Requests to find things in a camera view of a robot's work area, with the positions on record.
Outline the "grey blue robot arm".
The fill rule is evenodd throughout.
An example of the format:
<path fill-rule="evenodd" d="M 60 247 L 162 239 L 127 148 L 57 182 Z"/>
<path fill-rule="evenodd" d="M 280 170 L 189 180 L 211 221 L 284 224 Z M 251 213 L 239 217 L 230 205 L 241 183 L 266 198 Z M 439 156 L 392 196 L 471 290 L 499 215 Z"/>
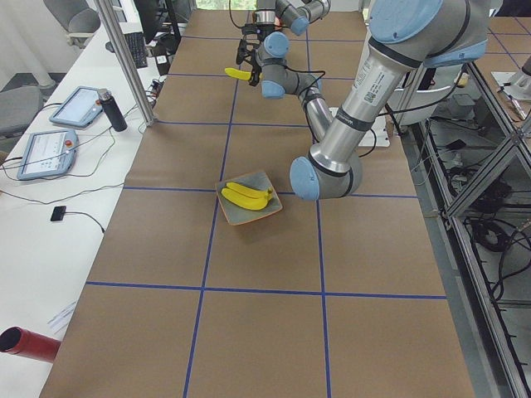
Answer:
<path fill-rule="evenodd" d="M 240 30 L 243 35 L 256 34 L 260 41 L 274 32 L 280 32 L 282 27 L 300 36 L 311 23 L 325 17 L 330 8 L 331 2 L 325 0 L 303 1 L 300 7 L 286 0 L 258 0 L 252 22 Z"/>
<path fill-rule="evenodd" d="M 300 35 L 329 13 L 328 1 L 259 1 L 254 22 L 243 32 L 258 36 L 251 58 L 267 99 L 299 98 L 317 142 L 290 167 L 290 185 L 306 200 L 340 198 L 362 181 L 355 152 L 406 73 L 419 66 L 465 64 L 482 57 L 487 45 L 488 1 L 376 1 L 368 24 L 368 56 L 358 68 L 351 91 L 331 113 L 313 72 L 290 70 L 288 38 L 276 28 L 284 23 Z"/>

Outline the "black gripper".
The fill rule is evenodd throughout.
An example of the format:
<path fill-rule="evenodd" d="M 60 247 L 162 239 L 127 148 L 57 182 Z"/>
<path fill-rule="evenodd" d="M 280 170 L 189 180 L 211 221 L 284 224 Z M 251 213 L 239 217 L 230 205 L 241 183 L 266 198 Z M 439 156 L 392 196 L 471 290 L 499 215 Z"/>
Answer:
<path fill-rule="evenodd" d="M 250 86 L 257 86 L 261 79 L 262 69 L 257 60 L 259 48 L 258 43 L 249 42 L 246 38 L 242 38 L 236 51 L 236 63 L 238 65 L 243 62 L 251 65 L 251 76 L 247 78 Z"/>
<path fill-rule="evenodd" d="M 259 40 L 265 40 L 267 36 L 275 32 L 274 24 L 258 24 L 258 23 L 246 23 L 241 28 L 241 33 L 243 36 L 248 36 L 254 34 Z"/>

